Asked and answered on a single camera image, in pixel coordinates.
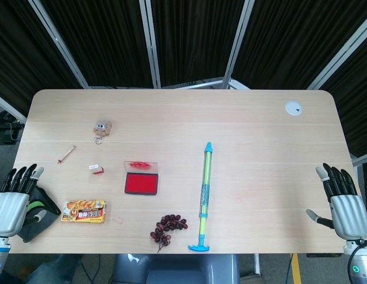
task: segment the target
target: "table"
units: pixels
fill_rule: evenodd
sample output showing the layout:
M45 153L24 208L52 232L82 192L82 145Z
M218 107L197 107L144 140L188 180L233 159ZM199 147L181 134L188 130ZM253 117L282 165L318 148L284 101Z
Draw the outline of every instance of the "table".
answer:
M303 112L289 115L286 102ZM93 142L98 119L109 137ZM166 214L174 231L161 253L191 253L198 244L204 147L213 144L207 240L210 253L335 253L345 241L310 220L330 218L315 167L353 167L334 100L324 91L44 90L37 93L15 167L36 162L39 185L65 200L105 199L103 224L56 220L32 242L11 238L12 253L156 253L149 233ZM57 159L77 149L62 163ZM156 196L124 193L124 161L158 162ZM89 165L105 168L101 176Z

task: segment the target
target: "grapes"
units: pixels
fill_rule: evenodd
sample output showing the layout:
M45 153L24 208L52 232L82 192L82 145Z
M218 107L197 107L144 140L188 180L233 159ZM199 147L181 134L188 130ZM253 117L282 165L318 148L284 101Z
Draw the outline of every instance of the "grapes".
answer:
M167 235L166 232L174 231L175 229L187 229L186 219L181 219L180 215L170 214L161 217L160 222L156 223L154 232L150 233L152 239L155 243L159 244L159 252L162 247L166 247L170 244L172 239L171 235Z

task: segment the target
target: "food package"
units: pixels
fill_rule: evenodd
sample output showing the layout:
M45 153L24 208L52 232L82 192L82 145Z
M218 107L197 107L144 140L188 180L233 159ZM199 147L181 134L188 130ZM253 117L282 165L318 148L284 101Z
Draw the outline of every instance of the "food package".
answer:
M61 221L102 223L105 221L105 214L106 202L104 200L66 201Z

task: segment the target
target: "red ink pad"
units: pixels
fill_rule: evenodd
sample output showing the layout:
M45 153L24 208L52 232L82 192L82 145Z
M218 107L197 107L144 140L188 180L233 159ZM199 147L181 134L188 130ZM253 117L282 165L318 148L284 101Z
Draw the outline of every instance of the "red ink pad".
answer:
M154 173L127 173L125 180L125 193L130 194L157 194L157 181L159 175Z

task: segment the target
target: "robotic hand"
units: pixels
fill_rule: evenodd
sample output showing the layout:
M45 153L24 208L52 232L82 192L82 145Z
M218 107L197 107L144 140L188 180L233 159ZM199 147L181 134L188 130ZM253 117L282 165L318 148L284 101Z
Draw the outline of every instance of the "robotic hand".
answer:
M348 278L352 284L367 283L367 213L361 196L347 171L323 164L316 168L328 202L332 220L318 216L307 209L307 215L315 222L335 229L336 234L346 240L344 253L350 255Z
M7 174L0 189L0 277L11 248L11 245L8 243L8 237L18 234L23 226L40 220L37 217L25 220L29 203L28 199L44 170L44 168L40 167L31 176L35 168L36 164L33 164L28 169L22 167L18 172L16 169L12 169Z

